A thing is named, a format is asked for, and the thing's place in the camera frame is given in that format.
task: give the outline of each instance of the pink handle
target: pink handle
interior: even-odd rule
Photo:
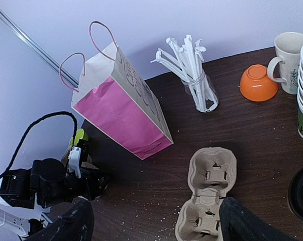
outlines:
[[[103,23],[101,23],[101,22],[99,22],[99,21],[93,21],[93,22],[90,24],[90,27],[89,27],[89,34],[90,34],[92,43],[93,43],[93,45],[95,46],[95,48],[96,48],[103,56],[105,56],[106,58],[115,61],[115,59],[111,58],[110,56],[108,56],[108,55],[106,55],[104,52],[102,52],[101,49],[99,49],[99,48],[97,47],[97,45],[95,44],[95,42],[94,42],[94,40],[93,40],[93,37],[92,37],[92,32],[91,32],[91,29],[92,29],[92,25],[93,25],[93,24],[100,24],[100,25],[102,25],[103,27],[105,27],[105,28],[108,30],[108,32],[110,33],[111,38],[112,38],[112,41],[114,42],[115,46],[117,47],[117,43],[116,43],[116,41],[115,41],[115,39],[114,39],[114,37],[113,37],[112,32],[110,31],[110,29],[109,29],[106,25],[104,25]]]
[[[84,56],[84,54],[79,53],[79,52],[78,52],[78,53],[71,54],[69,57],[67,57],[66,59],[64,59],[64,61],[61,63],[61,65],[60,65],[60,67],[59,67],[59,75],[60,75],[60,79],[62,80],[62,83],[63,83],[66,87],[68,87],[69,89],[72,89],[72,90],[74,90],[74,91],[76,91],[76,92],[79,92],[77,89],[72,88],[72,87],[68,86],[68,85],[65,83],[65,81],[64,81],[64,79],[63,79],[63,77],[62,77],[62,73],[61,73],[62,65],[66,62],[66,60],[68,60],[69,58],[71,58],[73,55],[76,55],[76,54],[80,54],[80,55],[82,55],[82,57],[83,57],[83,75],[85,76],[85,56]]]

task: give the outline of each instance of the white wall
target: white wall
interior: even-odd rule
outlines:
[[[303,33],[303,0],[0,0],[0,7],[58,62],[96,54],[88,25],[102,21],[145,79],[167,71],[149,61],[158,47],[169,50],[169,36],[204,39],[209,61],[270,47],[284,31]],[[102,28],[94,32],[99,46],[111,41]],[[79,75],[79,57],[67,70]]]
[[[58,74],[0,21],[0,173],[28,125],[47,113],[71,111],[71,95],[60,84]],[[34,159],[60,159],[72,133],[70,117],[41,122],[27,136],[13,168],[30,168]],[[3,239],[18,240],[16,234],[1,227]]]

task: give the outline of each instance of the dark brown table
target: dark brown table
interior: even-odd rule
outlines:
[[[280,88],[273,99],[255,103],[239,92],[245,69],[267,66],[272,57],[274,49],[269,48],[204,64],[220,98],[211,113],[196,111],[174,74],[148,80],[175,143],[145,161],[84,123],[94,163],[114,176],[105,194],[92,202],[93,240],[175,240],[178,212],[191,197],[189,160],[202,147],[232,150],[237,181],[229,196],[273,227],[303,240],[303,221],[287,206],[290,181],[303,167],[296,96]]]

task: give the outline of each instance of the pink paper bag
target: pink paper bag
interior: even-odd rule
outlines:
[[[106,27],[92,22],[90,36],[95,23]],[[110,34],[113,42],[103,51],[91,36],[99,53],[87,61],[84,59],[71,107],[143,160],[170,146],[173,140],[158,99]]]

